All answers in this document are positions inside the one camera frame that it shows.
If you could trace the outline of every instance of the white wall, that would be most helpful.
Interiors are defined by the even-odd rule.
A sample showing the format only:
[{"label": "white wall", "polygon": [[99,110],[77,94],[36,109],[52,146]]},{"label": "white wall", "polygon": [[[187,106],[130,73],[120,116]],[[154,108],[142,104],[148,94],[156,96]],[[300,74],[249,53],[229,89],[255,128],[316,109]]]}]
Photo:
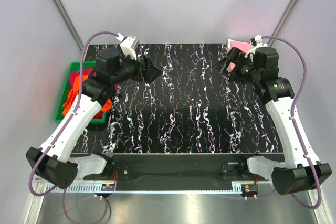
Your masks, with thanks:
[{"label": "white wall", "polygon": [[31,171],[25,154],[56,128],[53,114],[79,50],[51,0],[0,0],[0,219],[22,223]]},{"label": "white wall", "polygon": [[[223,42],[271,34],[289,0],[62,0],[86,41],[101,30],[143,43]],[[99,37],[98,43],[110,42]]]},{"label": "white wall", "polygon": [[[280,33],[294,43],[307,62],[306,88],[298,101],[298,110],[309,141],[321,162],[329,163],[334,174],[322,188],[336,221],[336,1],[299,0]],[[302,65],[286,45],[276,42],[280,55],[280,75],[295,88],[302,79]]]}]

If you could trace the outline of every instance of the robotic arm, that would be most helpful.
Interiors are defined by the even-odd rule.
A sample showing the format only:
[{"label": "robotic arm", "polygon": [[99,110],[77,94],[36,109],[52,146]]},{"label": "robotic arm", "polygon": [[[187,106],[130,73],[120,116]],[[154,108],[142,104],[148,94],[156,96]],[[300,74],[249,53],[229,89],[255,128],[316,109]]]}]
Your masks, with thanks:
[{"label": "robotic arm", "polygon": [[[254,156],[247,160],[245,169],[272,181],[275,190],[281,195],[315,189],[313,172],[307,158],[311,159],[320,184],[331,175],[330,165],[320,163],[303,130],[296,107],[294,117],[291,116],[295,95],[290,82],[278,77],[279,55],[276,49],[267,47],[261,36],[256,36],[251,43],[254,48],[248,53],[232,48],[227,57],[216,63],[214,68],[231,81],[254,85],[278,131],[285,163]],[[305,155],[301,147],[292,121],[294,118],[308,155]]]},{"label": "robotic arm", "polygon": [[135,37],[121,36],[121,40],[122,51],[108,48],[97,56],[96,66],[83,83],[78,108],[75,109],[79,99],[77,96],[70,111],[47,141],[39,149],[31,147],[26,153],[28,162],[33,168],[42,154],[48,151],[35,174],[61,189],[67,188],[77,178],[104,172],[107,164],[104,155],[91,154],[70,158],[70,154],[91,119],[107,100],[116,94],[115,85],[129,79],[152,83],[162,74],[147,56],[144,56],[144,64],[138,61],[134,50],[139,41]]}]

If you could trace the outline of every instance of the black marble table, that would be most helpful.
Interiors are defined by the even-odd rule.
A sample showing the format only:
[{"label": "black marble table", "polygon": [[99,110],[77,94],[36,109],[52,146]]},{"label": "black marble table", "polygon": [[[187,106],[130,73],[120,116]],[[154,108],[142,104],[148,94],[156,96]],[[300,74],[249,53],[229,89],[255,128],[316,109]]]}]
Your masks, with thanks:
[{"label": "black marble table", "polygon": [[[86,60],[116,45],[91,45]],[[282,152],[270,115],[250,85],[221,76],[211,65],[225,44],[139,45],[163,70],[153,84],[119,85],[106,124],[89,125],[73,152]]]}]

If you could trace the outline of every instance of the gray floor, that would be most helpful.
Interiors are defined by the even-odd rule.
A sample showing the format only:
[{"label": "gray floor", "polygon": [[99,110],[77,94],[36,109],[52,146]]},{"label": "gray floor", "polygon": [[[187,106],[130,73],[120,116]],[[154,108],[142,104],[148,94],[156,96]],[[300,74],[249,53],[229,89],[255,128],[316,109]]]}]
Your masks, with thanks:
[{"label": "gray floor", "polygon": [[[88,194],[66,195],[68,209]],[[307,194],[299,194],[308,202]],[[301,207],[291,196],[274,195],[267,199],[244,201],[218,195],[123,195],[109,197],[112,215],[102,223],[113,224],[217,224],[217,223],[317,223],[314,212]],[[70,223],[62,214],[62,194],[45,197],[38,224]],[[69,215],[79,223],[93,223],[104,211],[103,202],[90,199]]]}]

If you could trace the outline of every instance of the green plastic tray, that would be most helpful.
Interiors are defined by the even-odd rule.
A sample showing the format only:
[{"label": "green plastic tray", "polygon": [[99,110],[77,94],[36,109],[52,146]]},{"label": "green plastic tray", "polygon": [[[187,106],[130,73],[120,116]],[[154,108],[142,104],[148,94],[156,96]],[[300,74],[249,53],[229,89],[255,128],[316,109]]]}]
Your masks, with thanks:
[{"label": "green plastic tray", "polygon": [[[85,61],[84,65],[83,65],[83,69],[94,67],[95,65],[96,65],[95,61]],[[62,92],[62,95],[61,95],[61,99],[59,100],[58,107],[57,107],[57,110],[56,110],[56,114],[55,114],[55,117],[54,117],[54,120],[57,123],[61,122],[64,118],[64,116],[62,115],[63,104],[68,99],[69,90],[71,88],[70,83],[69,83],[69,78],[70,78],[70,73],[72,71],[79,72],[79,62],[73,62],[73,63],[70,64],[67,79],[66,79],[66,82],[65,82],[64,87],[63,87],[63,92]],[[90,121],[90,123],[100,124],[100,123],[105,123],[105,121],[106,121],[106,112],[103,112],[102,118],[92,119]]]}]

